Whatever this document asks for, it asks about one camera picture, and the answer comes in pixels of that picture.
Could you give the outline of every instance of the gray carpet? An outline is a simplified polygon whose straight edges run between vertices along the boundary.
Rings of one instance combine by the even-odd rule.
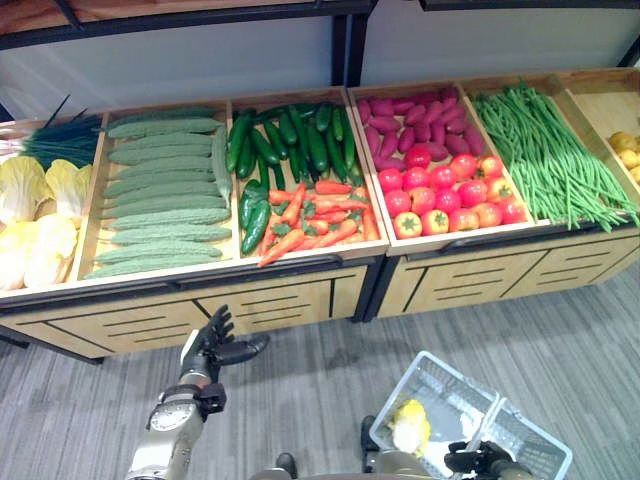
[[[359,423],[423,349],[508,396],[568,444],[567,478],[640,476],[640,264],[605,284],[353,325],[275,332],[221,379],[191,479],[242,480],[292,452],[302,475],[355,472]],[[118,479],[178,349],[103,366],[0,344],[0,479]]]

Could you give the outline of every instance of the pile of tomatoes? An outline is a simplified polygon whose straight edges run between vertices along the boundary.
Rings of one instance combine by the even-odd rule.
[[[398,239],[527,220],[525,206],[513,196],[502,176],[502,161],[495,156],[461,154],[434,167],[428,150],[417,144],[404,162],[404,172],[396,168],[378,172]]]

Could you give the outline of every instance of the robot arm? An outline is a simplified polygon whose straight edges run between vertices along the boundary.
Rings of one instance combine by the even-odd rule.
[[[235,341],[230,319],[225,305],[207,325],[191,332],[182,350],[180,380],[160,395],[126,480],[185,478],[207,416],[225,406],[224,387],[218,383],[220,368],[250,360],[269,343],[268,336]]]

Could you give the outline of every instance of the produce display stand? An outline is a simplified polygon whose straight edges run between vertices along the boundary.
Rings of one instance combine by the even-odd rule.
[[[524,80],[549,95],[582,143],[614,174],[630,199],[640,205],[640,189],[609,147],[606,137],[625,128],[638,135],[640,71],[592,70],[561,74],[509,75],[350,90],[352,104],[370,96],[404,97],[455,85],[468,118],[480,129],[490,154],[497,150],[469,100],[469,94],[496,92]],[[375,171],[357,109],[366,159]],[[377,176],[373,184],[383,193]],[[473,305],[604,281],[640,258],[640,230],[633,223],[605,233],[598,225],[527,222],[398,240],[383,208],[390,239],[376,291],[365,320],[405,313]]]
[[[218,120],[231,125],[232,111],[249,106],[259,111],[295,101],[330,100],[347,104],[341,87],[290,94],[245,97],[206,102],[218,109]],[[147,109],[107,112],[110,119]],[[353,125],[350,109],[348,118]],[[19,123],[0,125],[19,131]],[[356,139],[357,156],[363,150]],[[238,228],[238,192],[231,198],[229,225],[233,236],[221,250],[221,261],[158,270],[126,276],[79,280],[93,268],[93,258],[108,245],[101,212],[101,193],[117,165],[110,164],[108,152],[113,140],[101,132],[94,160],[87,217],[79,233],[79,243],[69,278],[46,289],[21,289],[0,297],[0,334],[16,340],[37,341],[82,359],[180,345],[193,328],[200,328],[210,314],[228,304],[234,314],[238,334],[319,322],[332,318],[363,318],[373,292],[382,259],[388,247],[380,208],[372,194],[372,183],[362,160],[366,186],[381,238],[377,241],[336,246],[287,254],[277,263],[257,268],[258,257],[242,258]]]

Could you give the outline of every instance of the white wall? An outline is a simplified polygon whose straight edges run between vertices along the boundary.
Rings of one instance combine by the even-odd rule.
[[[633,10],[423,13],[381,0],[363,84],[615,65],[640,31]],[[330,82],[328,18],[210,25],[0,51],[0,103],[16,118],[311,88]]]

